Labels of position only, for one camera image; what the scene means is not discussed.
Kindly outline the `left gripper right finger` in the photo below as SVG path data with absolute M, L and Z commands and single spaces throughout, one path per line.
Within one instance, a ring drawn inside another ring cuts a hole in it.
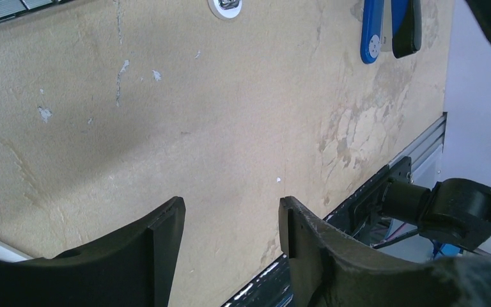
M 491 306 L 491 256 L 414 263 L 379 252 L 298 199 L 279 204 L 296 306 Z

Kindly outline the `pink white eraser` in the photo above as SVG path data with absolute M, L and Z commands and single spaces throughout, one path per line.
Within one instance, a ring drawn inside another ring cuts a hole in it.
M 236 18 L 242 10 L 241 0 L 208 0 L 211 12 L 221 20 Z

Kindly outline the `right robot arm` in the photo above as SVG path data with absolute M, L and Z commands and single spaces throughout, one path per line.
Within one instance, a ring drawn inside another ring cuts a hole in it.
M 391 5 L 393 53 L 398 43 L 418 38 L 417 1 Z M 491 46 L 491 1 L 465 1 Z M 379 192 L 380 212 L 416 228 L 381 248 L 414 235 L 441 244 L 491 254 L 491 187 L 466 178 L 448 178 L 433 188 L 389 179 Z

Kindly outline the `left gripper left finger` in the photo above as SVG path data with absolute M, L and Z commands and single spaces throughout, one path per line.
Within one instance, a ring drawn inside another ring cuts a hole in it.
M 167 306 L 185 213 L 175 196 L 54 258 L 0 260 L 0 306 Z

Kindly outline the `blue lighter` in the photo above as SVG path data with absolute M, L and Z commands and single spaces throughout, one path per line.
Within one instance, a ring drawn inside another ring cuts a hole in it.
M 403 58 L 422 46 L 420 0 L 365 0 L 362 16 L 360 55 L 365 64 L 374 63 L 381 52 Z

